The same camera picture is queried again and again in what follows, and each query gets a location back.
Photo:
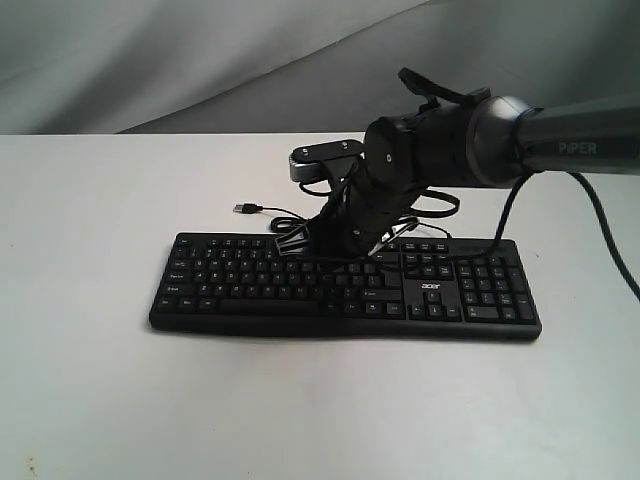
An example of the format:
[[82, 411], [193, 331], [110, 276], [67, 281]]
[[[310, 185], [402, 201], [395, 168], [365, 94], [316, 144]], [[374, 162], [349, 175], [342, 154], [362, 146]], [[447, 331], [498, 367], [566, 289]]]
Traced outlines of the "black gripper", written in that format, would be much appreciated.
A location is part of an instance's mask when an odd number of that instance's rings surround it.
[[417, 199], [415, 184], [409, 161], [361, 159], [319, 214], [276, 238], [276, 250], [326, 266], [366, 259]]

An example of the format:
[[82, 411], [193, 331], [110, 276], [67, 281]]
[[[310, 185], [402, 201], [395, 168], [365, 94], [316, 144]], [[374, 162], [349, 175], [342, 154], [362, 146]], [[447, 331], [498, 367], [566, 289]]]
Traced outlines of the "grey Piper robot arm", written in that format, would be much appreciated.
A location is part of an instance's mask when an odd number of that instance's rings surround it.
[[292, 152], [292, 179], [328, 180], [330, 193], [315, 217], [277, 239], [280, 254], [367, 256], [430, 187], [510, 189], [544, 171], [639, 171], [635, 94], [539, 108], [488, 88], [460, 94], [406, 68], [399, 77], [423, 98], [416, 112], [373, 121], [362, 141]]

